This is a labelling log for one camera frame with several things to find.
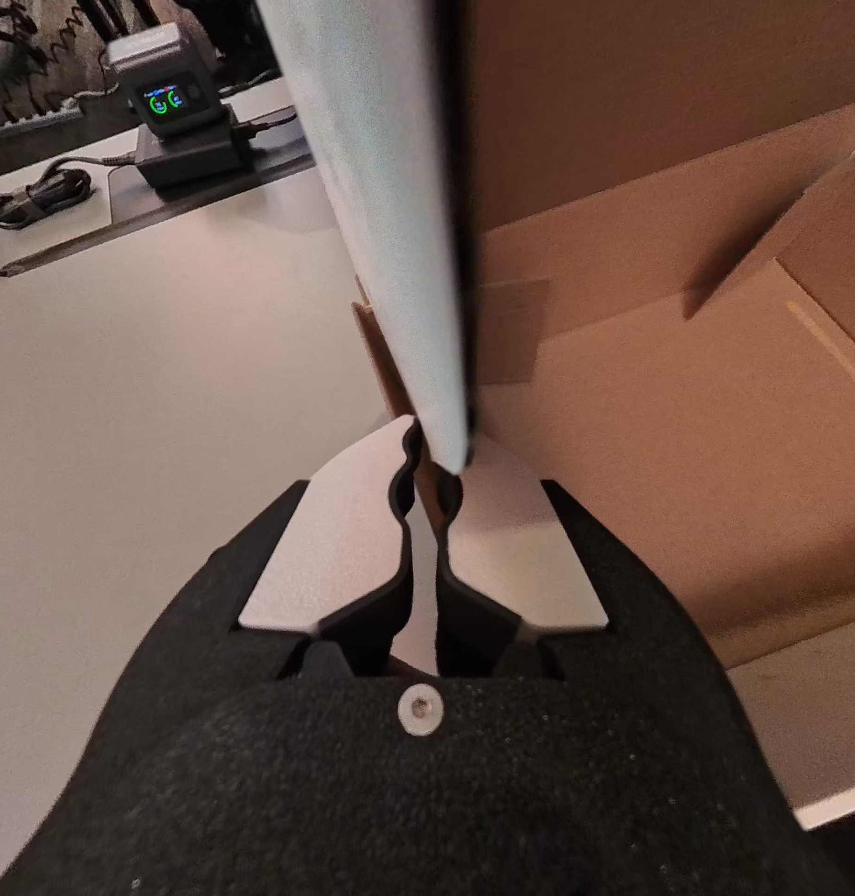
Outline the grey desk mat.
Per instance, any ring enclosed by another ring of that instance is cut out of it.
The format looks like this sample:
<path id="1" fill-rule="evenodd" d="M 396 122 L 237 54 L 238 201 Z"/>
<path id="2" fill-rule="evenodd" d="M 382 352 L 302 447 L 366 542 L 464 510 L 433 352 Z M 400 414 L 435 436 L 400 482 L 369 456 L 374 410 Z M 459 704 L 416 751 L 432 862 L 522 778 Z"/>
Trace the grey desk mat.
<path id="1" fill-rule="evenodd" d="M 19 251 L 18 255 L 7 262 L 0 262 L 0 269 L 7 276 L 27 273 L 163 221 L 307 171 L 314 165 L 312 153 L 298 140 L 279 151 L 266 152 L 257 159 L 251 171 L 217 175 L 195 184 L 170 187 L 163 195 L 147 185 L 135 170 L 114 169 L 108 174 L 108 223 L 95 228 L 86 227 L 81 233 L 70 238 L 59 238 L 32 252 L 28 250 L 28 242 L 23 242 L 13 234 L 11 244 Z"/>

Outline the grey power strip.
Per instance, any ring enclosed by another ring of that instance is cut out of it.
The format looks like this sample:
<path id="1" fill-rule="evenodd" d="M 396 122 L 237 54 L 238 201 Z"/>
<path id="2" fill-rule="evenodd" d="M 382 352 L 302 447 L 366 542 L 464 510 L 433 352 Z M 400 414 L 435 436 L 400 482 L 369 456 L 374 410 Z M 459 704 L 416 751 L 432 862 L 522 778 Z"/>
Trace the grey power strip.
<path id="1" fill-rule="evenodd" d="M 82 119 L 83 115 L 79 101 L 69 98 L 57 109 L 3 123 L 0 125 L 0 140 L 70 124 Z"/>

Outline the black charging dock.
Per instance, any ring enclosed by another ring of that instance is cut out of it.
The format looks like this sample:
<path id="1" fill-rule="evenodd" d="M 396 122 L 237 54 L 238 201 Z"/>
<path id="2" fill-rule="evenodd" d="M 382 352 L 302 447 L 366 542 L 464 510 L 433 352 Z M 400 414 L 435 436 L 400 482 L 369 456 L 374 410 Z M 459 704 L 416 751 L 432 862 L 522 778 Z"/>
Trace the black charging dock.
<path id="1" fill-rule="evenodd" d="M 157 137 L 140 125 L 133 163 L 148 185 L 157 191 L 185 185 L 250 167 L 250 141 L 240 135 L 232 118 L 198 129 Z"/>

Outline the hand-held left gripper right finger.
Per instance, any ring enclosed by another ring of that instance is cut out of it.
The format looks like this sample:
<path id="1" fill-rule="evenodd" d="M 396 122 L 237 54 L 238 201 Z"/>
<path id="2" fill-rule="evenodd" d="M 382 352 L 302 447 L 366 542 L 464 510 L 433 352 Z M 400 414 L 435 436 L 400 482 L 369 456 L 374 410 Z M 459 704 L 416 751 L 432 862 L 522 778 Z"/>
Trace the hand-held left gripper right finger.
<path id="1" fill-rule="evenodd" d="M 602 631 L 609 617 L 540 478 L 493 440 L 438 488 L 436 654 L 487 677 L 514 644 Z"/>

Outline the cardboard box with white lid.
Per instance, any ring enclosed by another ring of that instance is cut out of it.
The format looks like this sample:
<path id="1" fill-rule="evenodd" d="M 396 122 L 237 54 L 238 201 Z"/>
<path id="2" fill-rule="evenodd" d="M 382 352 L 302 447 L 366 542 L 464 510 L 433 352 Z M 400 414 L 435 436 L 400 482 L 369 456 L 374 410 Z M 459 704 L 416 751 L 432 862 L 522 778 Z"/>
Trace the cardboard box with white lid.
<path id="1" fill-rule="evenodd" d="M 555 480 L 727 667 L 855 622 L 855 2 L 261 15 L 433 462 Z"/>

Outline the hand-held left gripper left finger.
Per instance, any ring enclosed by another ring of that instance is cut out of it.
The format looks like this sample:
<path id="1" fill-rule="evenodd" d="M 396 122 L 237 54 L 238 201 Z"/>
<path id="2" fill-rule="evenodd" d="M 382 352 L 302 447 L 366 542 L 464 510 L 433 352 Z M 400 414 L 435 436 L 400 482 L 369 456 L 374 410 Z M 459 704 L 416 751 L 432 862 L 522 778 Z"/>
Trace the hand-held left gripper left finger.
<path id="1" fill-rule="evenodd" d="M 239 627 L 336 644 L 354 675 L 385 675 L 413 608 L 407 516 L 421 447 L 420 423 L 402 415 L 305 482 Z"/>

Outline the grey power bank with display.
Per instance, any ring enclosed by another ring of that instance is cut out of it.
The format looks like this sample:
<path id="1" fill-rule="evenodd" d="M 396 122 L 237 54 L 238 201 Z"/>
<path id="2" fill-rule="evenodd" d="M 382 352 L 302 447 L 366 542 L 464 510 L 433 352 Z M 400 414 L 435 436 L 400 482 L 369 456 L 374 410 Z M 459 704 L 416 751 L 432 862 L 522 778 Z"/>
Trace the grey power bank with display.
<path id="1" fill-rule="evenodd" d="M 105 58 L 142 123 L 172 140 L 228 119 L 229 111 L 197 44 L 166 23 L 110 42 Z"/>

